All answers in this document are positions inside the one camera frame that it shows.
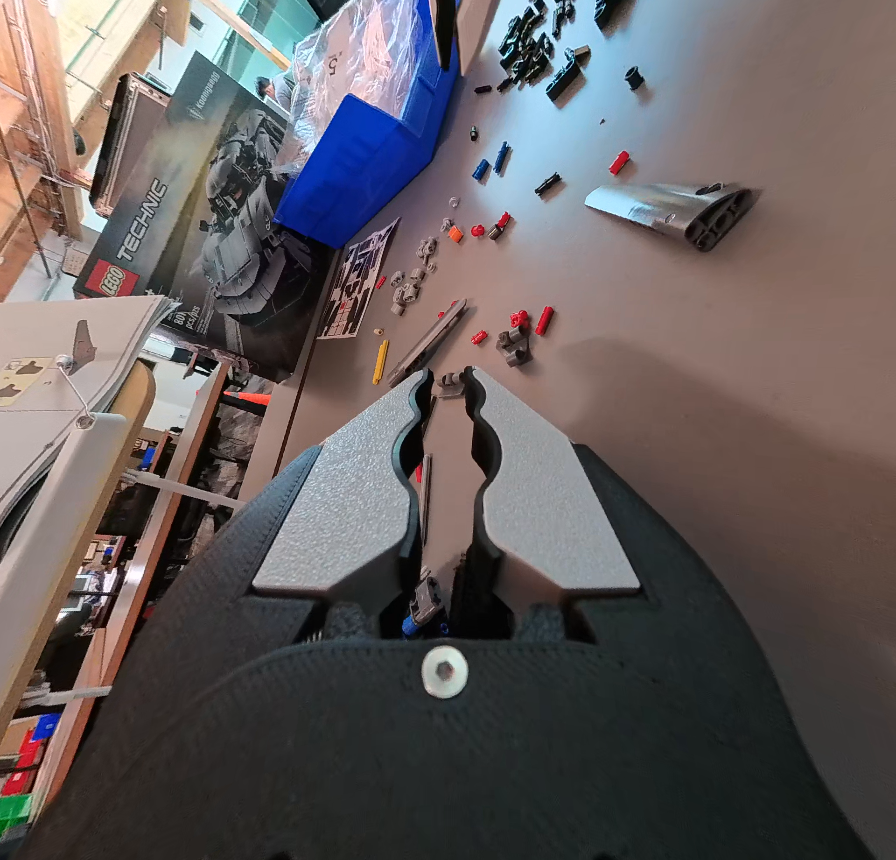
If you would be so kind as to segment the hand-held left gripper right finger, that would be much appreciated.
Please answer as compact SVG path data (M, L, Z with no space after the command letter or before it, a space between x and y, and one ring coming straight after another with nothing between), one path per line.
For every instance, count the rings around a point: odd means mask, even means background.
M507 638L535 606L642 588L571 439L478 367L463 372L484 475L451 599L459 638Z

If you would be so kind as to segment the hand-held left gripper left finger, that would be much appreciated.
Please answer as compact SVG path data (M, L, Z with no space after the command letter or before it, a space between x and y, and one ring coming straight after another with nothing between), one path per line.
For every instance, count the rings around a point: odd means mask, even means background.
M420 576L420 502L432 372L409 375L312 453L252 588L264 597L352 603L378 618Z

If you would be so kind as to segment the blue and grey lego subassembly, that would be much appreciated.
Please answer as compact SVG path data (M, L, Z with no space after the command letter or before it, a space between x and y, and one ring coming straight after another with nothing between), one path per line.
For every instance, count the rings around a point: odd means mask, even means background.
M436 577L423 570L409 602L409 611L401 624L401 638L435 639L449 635L448 615Z

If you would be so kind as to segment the long grey lego panel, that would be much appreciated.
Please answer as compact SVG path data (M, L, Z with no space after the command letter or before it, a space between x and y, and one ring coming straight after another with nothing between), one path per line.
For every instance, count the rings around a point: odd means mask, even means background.
M448 334L462 320L468 301L461 298L454 301L444 314L437 319L431 328L414 344L404 357L396 364L387 376L389 388L409 378L410 375L425 369L432 360L436 350L441 346Z

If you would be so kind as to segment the silver curved lego panel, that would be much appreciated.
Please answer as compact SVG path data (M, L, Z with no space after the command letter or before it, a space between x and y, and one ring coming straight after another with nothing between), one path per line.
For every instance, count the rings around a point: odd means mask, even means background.
M584 204L710 252L756 204L760 193L733 182L601 186Z

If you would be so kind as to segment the pile of black lego pieces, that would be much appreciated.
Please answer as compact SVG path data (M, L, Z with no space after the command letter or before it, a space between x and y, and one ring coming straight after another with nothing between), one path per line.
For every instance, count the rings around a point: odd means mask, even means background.
M497 86L482 85L476 93L504 94L523 87L542 87L551 104L560 106L583 79L593 55L589 44L564 45L564 30L574 25L585 0L525 0L521 13L508 23L498 46L504 78ZM593 22L603 39L612 37L631 13L634 0L593 0Z

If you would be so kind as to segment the cluster of light grey lego bushes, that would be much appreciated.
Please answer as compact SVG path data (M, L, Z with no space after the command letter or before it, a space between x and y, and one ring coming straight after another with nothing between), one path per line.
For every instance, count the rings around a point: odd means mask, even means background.
M418 266L408 273L396 272L391 280L394 288L392 296L391 313L402 316L409 305L415 303L420 297L420 291L428 277L438 271L438 261L435 255L438 250L438 238L432 236L421 241L417 249Z

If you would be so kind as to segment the dark cardboard set box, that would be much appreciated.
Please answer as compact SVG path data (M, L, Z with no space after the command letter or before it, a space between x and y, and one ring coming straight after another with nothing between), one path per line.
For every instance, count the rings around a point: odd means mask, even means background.
M287 123L199 53L130 171L73 294L164 295L173 342L280 382L295 373L334 249L279 224Z

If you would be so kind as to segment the crumpled clear plastic bags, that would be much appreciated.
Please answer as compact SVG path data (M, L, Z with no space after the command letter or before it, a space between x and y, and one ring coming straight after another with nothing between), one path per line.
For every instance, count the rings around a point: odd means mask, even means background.
M431 30L419 1L349 0L296 46L274 172L292 177L304 168L349 96L395 118L403 112Z

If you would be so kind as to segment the blue plastic bin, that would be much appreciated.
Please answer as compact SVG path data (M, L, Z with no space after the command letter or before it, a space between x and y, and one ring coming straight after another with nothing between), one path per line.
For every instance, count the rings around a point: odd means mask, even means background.
M291 178L276 210L279 225L342 247L431 162L459 75L437 59L429 0L416 0L422 36L409 95L397 117L349 95L320 143Z

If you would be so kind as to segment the sticker sheet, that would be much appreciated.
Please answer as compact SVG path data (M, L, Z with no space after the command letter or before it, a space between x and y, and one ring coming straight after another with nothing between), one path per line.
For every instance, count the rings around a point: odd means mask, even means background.
M318 340L354 338L382 277L382 267L400 218L345 249L323 309Z

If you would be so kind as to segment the open instruction book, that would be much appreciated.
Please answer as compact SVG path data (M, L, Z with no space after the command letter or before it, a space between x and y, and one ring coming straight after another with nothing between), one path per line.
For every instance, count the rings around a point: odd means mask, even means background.
M2 303L3 520L49 472L76 421L111 407L151 331L180 304L152 294Z

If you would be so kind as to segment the stack of coloured storage bins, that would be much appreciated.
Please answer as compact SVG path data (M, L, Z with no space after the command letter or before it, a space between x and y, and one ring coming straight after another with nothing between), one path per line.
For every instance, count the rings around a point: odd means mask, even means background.
M13 720L1 746L1 835L28 821L31 793L61 714Z

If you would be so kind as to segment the dark equipment case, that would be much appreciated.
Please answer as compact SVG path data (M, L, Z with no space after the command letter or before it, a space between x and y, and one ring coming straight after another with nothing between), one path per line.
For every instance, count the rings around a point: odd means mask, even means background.
M139 74L119 78L89 192L94 212L103 219L112 215L170 100L170 93Z

